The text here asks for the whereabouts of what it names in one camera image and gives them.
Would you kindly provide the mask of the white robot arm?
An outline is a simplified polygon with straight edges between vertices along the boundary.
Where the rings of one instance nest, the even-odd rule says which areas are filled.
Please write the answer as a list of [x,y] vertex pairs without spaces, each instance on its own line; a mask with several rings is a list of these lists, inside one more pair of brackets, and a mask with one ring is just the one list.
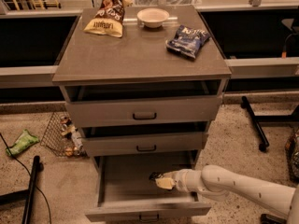
[[207,165],[202,170],[153,173],[149,179],[161,189],[196,192],[215,201],[233,192],[284,217],[286,224],[299,224],[299,187],[239,175],[218,165]]

